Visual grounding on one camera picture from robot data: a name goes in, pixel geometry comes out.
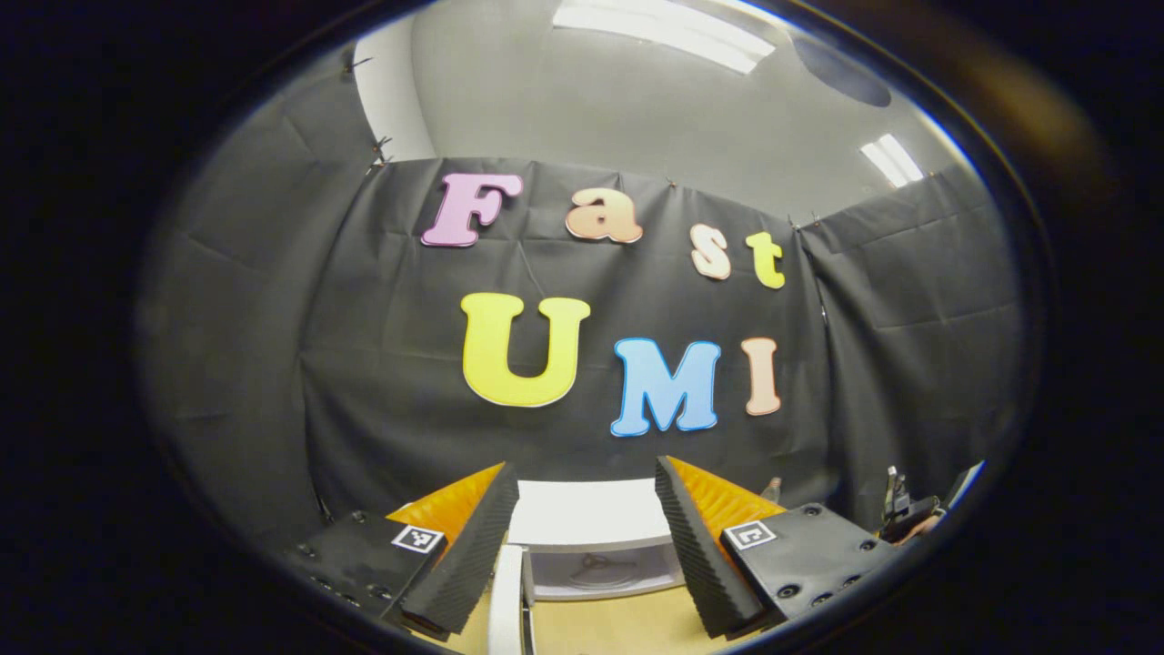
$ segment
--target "letter u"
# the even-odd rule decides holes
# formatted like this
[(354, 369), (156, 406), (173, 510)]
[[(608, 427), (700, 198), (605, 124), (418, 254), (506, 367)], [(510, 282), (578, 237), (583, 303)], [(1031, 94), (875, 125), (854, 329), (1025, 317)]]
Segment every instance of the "letter u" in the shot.
[(579, 326), (590, 305), (574, 298), (546, 298), (538, 311), (549, 318), (549, 357), (540, 376), (523, 378), (509, 370), (509, 339), (521, 298), (506, 293), (469, 293), (461, 308), (469, 316), (464, 332), (464, 380), (489, 403), (510, 407), (549, 405), (574, 386), (579, 364)]

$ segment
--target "ceiling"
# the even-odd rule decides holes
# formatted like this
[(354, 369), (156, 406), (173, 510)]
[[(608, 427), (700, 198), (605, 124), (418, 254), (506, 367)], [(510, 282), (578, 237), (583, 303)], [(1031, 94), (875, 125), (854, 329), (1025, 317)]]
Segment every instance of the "ceiling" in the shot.
[[(365, 37), (357, 58), (374, 60), (357, 79), (374, 129), (378, 106), (397, 126), (381, 135), (425, 143), (397, 161), (595, 165), (669, 177), (803, 223), (892, 190), (858, 150), (882, 134), (894, 134), (923, 171), (960, 158), (897, 92), (878, 108), (826, 86), (787, 34), (769, 29), (775, 51), (739, 74), (665, 45), (553, 29), (559, 3), (442, 0)], [(411, 76), (400, 72), (406, 54)], [(411, 105), (397, 109), (404, 100)], [(398, 128), (410, 112), (419, 116), (405, 121), (411, 136)], [(416, 134), (424, 129), (426, 138)]]

